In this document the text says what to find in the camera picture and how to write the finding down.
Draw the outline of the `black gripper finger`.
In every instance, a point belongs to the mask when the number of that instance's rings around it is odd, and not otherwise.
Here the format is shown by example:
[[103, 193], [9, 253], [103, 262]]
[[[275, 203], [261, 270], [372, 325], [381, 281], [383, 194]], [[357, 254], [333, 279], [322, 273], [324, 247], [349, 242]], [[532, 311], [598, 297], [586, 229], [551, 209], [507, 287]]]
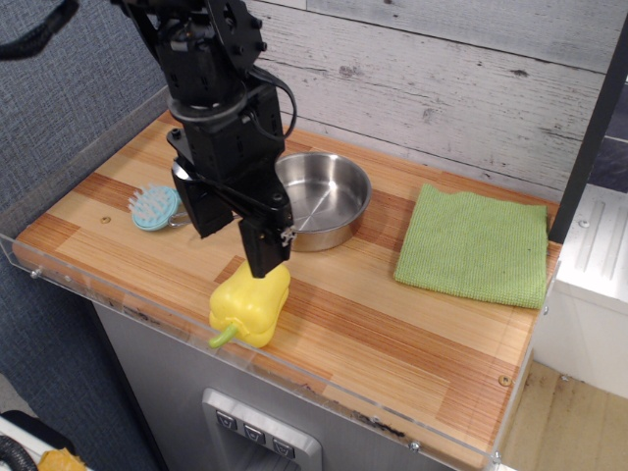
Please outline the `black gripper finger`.
[[172, 175], [187, 216], [201, 238], [213, 235], [234, 220], [231, 208], [209, 184], [195, 180], [180, 164], [173, 165]]
[[292, 218], [278, 229], [266, 227], [254, 218], [244, 218], [238, 226], [253, 278], [263, 279], [278, 265], [289, 260], [294, 240]]

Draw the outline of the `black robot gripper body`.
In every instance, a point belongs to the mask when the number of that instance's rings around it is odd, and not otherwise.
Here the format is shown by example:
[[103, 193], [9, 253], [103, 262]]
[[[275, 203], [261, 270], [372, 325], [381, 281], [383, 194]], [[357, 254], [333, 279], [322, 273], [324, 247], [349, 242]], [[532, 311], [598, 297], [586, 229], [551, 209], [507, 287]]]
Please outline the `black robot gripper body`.
[[180, 135], [168, 134], [180, 164], [242, 219], [279, 228], [292, 218], [289, 198], [275, 171], [285, 150], [276, 92], [243, 92], [225, 102], [190, 104], [168, 97]]

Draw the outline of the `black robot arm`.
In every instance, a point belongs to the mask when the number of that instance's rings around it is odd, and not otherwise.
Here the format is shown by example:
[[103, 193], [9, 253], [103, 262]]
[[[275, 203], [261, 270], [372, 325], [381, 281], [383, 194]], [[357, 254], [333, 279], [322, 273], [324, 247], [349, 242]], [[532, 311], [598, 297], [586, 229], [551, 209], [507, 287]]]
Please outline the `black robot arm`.
[[197, 232], [207, 237], [240, 217], [250, 273], [287, 261], [292, 211], [275, 169], [290, 131], [279, 90], [256, 67], [267, 48], [262, 23], [241, 1], [121, 1], [164, 74], [177, 157], [172, 175]]

